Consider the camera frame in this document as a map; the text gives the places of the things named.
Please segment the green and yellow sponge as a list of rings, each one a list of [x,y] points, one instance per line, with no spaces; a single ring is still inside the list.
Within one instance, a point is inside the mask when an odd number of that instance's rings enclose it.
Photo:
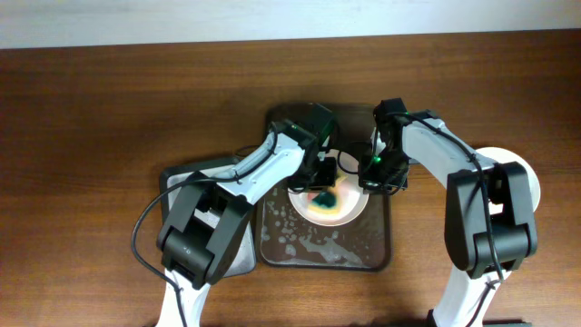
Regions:
[[[344,204],[341,196],[342,185],[347,177],[338,177],[335,184],[319,193],[310,194],[307,197],[307,212],[310,214],[335,215],[338,214]]]

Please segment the small black soapy tray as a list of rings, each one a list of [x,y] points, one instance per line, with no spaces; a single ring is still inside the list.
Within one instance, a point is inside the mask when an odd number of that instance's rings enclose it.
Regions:
[[[240,160],[236,157],[223,157],[219,159],[212,159],[198,163],[188,163],[164,168],[159,176],[160,192],[165,191],[169,187],[186,180],[192,173],[201,172],[208,176],[213,176],[221,171],[227,170],[237,164]],[[178,194],[179,190],[168,193],[161,199],[162,222],[165,220],[172,208],[172,204]],[[219,216],[214,212],[198,213],[196,217],[210,225],[212,228],[217,226]],[[250,273],[256,266],[257,260],[255,256],[255,249],[253,244],[253,236],[251,231],[251,224],[248,223],[244,235],[241,239],[239,251],[235,256],[231,267],[224,274],[224,278],[243,275]]]

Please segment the pinkish plate with red smear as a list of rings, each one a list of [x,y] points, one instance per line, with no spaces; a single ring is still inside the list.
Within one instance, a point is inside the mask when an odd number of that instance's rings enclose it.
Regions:
[[[369,195],[359,186],[354,172],[359,162],[352,155],[342,152],[337,167],[335,184],[321,192],[288,191],[290,203],[304,219],[321,226],[340,226],[356,219],[365,209]]]

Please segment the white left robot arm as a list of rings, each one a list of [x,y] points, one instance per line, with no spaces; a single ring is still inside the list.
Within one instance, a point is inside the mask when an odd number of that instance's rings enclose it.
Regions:
[[[159,325],[199,325],[211,286],[239,252],[254,205],[284,179],[312,187],[335,127],[331,118],[273,123],[264,143],[235,165],[214,175],[192,173],[168,188],[176,196],[156,241],[166,283]]]

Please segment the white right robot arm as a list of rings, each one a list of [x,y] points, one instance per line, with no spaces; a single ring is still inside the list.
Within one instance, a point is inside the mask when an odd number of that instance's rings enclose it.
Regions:
[[[444,242],[453,267],[428,326],[481,326],[498,288],[537,251],[534,204],[526,168],[478,154],[430,111],[376,108],[372,150],[359,185],[394,194],[412,162],[445,188]]]

